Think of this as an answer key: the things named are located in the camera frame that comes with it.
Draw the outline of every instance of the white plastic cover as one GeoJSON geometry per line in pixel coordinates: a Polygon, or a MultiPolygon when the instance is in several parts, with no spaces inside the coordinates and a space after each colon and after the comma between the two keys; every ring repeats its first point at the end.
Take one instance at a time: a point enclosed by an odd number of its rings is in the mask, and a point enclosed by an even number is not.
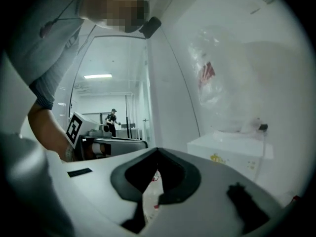
{"type": "Polygon", "coordinates": [[[220,26],[202,29],[189,46],[197,77],[199,102],[209,111],[217,130],[239,132],[259,117],[261,101],[257,75],[244,46],[220,26]]]}

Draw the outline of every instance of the person in gray shirt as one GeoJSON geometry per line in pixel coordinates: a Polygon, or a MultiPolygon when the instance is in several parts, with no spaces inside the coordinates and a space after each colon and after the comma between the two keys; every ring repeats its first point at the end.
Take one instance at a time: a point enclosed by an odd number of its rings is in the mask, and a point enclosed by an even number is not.
{"type": "Polygon", "coordinates": [[[51,109],[57,87],[77,55],[83,22],[131,33],[146,22],[148,12],[145,0],[38,0],[12,35],[7,54],[37,96],[28,114],[30,127],[38,141],[61,160],[75,159],[51,109]]]}

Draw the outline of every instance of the ceiling light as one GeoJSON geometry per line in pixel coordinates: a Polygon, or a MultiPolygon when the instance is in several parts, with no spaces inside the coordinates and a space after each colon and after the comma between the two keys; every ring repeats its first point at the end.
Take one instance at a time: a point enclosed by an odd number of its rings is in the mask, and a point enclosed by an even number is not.
{"type": "Polygon", "coordinates": [[[91,76],[84,76],[86,79],[91,79],[91,78],[111,78],[111,74],[105,74],[105,75],[91,75],[91,76]]]}

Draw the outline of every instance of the person in black clothing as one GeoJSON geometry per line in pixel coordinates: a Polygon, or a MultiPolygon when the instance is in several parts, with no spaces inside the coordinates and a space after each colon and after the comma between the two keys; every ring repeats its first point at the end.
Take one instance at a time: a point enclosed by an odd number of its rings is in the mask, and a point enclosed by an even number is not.
{"type": "Polygon", "coordinates": [[[115,109],[112,109],[111,113],[108,114],[106,119],[106,124],[109,126],[113,137],[117,136],[114,123],[120,125],[120,122],[117,122],[117,116],[115,115],[116,112],[117,111],[115,109]]]}

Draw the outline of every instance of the neck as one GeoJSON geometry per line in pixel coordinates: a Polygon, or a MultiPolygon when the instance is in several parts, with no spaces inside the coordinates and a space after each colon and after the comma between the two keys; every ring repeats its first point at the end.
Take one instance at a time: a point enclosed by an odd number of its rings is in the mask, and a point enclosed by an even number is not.
{"type": "Polygon", "coordinates": [[[102,9],[105,0],[82,0],[79,8],[79,17],[82,19],[93,19],[102,9]]]}

